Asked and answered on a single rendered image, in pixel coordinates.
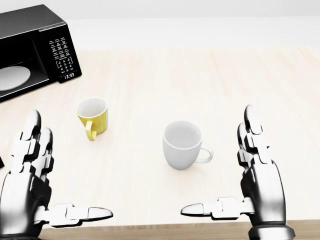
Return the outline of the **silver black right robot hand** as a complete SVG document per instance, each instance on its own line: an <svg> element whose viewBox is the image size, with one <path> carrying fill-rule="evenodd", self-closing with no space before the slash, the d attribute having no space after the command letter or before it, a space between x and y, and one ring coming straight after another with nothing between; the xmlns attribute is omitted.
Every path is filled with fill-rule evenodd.
<svg viewBox="0 0 320 240"><path fill-rule="evenodd" d="M243 200L219 197L213 203L183 207L181 215L236 220L249 216L253 226L286 223L286 201L276 163L269 157L265 133L252 105L244 110L244 121L237 128L238 164L244 168L240 186Z"/></svg>

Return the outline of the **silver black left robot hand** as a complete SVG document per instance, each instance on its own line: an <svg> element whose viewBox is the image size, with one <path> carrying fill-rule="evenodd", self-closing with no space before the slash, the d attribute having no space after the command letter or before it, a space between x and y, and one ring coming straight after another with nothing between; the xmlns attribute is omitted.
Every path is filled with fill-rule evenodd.
<svg viewBox="0 0 320 240"><path fill-rule="evenodd" d="M101 207L75 207L71 203L48 208L52 189L47 178L53 169L53 133L41 129L41 115L33 109L23 131L14 140L12 165L0 194L0 235L37 237L43 225L77 227L113 217Z"/></svg>

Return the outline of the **black microwave oven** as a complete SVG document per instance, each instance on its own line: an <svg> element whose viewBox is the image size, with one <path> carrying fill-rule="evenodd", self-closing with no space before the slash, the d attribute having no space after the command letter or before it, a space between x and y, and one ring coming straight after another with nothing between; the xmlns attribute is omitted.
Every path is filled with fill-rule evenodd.
<svg viewBox="0 0 320 240"><path fill-rule="evenodd" d="M30 78L0 91L0 103L82 75L68 24L44 4L0 13L0 69L12 66Z"/></svg>

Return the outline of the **white mug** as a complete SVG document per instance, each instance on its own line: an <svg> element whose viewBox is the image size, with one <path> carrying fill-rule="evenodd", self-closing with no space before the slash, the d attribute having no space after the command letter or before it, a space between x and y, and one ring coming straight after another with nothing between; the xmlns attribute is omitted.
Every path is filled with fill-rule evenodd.
<svg viewBox="0 0 320 240"><path fill-rule="evenodd" d="M214 156L213 149L203 143L198 126L186 120L177 120L165 127L162 147L167 163L176 170L185 170L194 163L208 163Z"/></svg>

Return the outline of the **yellow mug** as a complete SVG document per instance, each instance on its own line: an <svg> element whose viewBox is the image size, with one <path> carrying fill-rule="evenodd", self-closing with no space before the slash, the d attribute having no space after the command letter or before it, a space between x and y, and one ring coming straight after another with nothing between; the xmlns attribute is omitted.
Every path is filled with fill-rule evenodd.
<svg viewBox="0 0 320 240"><path fill-rule="evenodd" d="M100 97L89 97L82 100L76 107L76 114L85 127L90 141L108 128L108 105Z"/></svg>

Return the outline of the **white round turntable plate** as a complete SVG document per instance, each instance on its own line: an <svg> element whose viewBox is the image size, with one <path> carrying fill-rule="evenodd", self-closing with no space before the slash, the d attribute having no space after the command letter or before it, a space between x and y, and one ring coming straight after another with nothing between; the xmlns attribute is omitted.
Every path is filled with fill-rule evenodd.
<svg viewBox="0 0 320 240"><path fill-rule="evenodd" d="M24 66L9 66L0 69L0 92L15 89L24 84L31 71Z"/></svg>

